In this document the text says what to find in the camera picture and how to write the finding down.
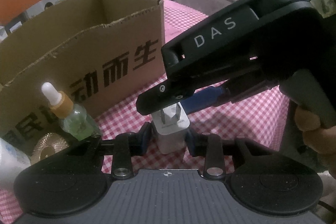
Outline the right hand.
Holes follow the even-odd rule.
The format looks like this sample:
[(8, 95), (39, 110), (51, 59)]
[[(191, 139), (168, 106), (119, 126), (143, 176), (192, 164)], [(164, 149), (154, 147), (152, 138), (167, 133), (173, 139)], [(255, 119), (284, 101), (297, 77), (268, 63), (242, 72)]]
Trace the right hand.
[(295, 110), (294, 122), (302, 132), (304, 144), (319, 154), (322, 165), (335, 178), (335, 126), (324, 128), (318, 115), (300, 106)]

